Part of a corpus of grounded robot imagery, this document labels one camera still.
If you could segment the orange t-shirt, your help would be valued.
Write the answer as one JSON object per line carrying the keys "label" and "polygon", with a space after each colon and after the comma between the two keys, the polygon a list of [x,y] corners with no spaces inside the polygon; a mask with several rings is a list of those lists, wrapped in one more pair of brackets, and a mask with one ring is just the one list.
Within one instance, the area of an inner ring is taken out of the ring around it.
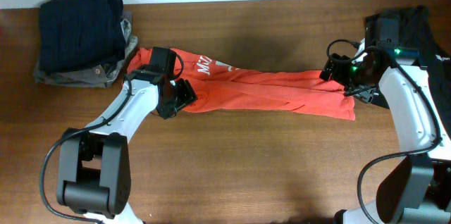
{"label": "orange t-shirt", "polygon": [[181,57],[174,71],[191,84],[197,100],[190,113],[215,110],[291,111],[354,120],[354,99],[344,87],[324,81],[318,70],[265,73],[237,68],[208,56],[172,49]]}

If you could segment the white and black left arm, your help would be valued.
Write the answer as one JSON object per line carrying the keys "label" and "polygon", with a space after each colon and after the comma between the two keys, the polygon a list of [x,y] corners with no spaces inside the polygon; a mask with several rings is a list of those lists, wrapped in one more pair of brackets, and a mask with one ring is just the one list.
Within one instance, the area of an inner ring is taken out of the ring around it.
{"label": "white and black left arm", "polygon": [[73,220],[141,223],[129,203],[128,145],[152,112],[173,118],[197,96],[175,68],[175,51],[154,47],[148,63],[125,75],[109,107],[82,129],[67,129],[60,141],[56,200],[73,211]]}

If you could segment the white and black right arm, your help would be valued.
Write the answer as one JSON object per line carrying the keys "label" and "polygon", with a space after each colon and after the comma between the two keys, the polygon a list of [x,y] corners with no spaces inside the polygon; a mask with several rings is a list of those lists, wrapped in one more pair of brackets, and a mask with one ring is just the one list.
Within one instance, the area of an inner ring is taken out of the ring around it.
{"label": "white and black right arm", "polygon": [[338,211],[336,223],[450,222],[450,62],[419,15],[375,15],[365,21],[354,57],[329,54],[321,78],[349,97],[385,100],[400,150],[376,198]]}

